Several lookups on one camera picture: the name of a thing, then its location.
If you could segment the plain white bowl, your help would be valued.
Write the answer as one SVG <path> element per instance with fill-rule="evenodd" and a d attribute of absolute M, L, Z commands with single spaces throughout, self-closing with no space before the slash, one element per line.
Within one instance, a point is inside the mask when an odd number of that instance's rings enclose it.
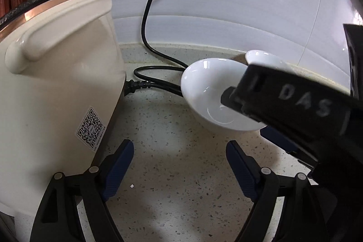
<path fill-rule="evenodd" d="M 266 127 L 221 104 L 221 96 L 236 87 L 247 66 L 225 58 L 206 58 L 191 64 L 182 74 L 180 87 L 196 120 L 216 134 L 257 131 Z"/>

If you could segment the red band white bowl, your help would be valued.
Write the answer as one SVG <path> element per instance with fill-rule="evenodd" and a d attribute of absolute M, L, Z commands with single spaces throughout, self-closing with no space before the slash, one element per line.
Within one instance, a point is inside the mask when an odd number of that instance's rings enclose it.
<path fill-rule="evenodd" d="M 262 50 L 249 50 L 245 54 L 248 65 L 255 64 L 271 69 L 291 71 L 292 68 L 280 57 Z"/>

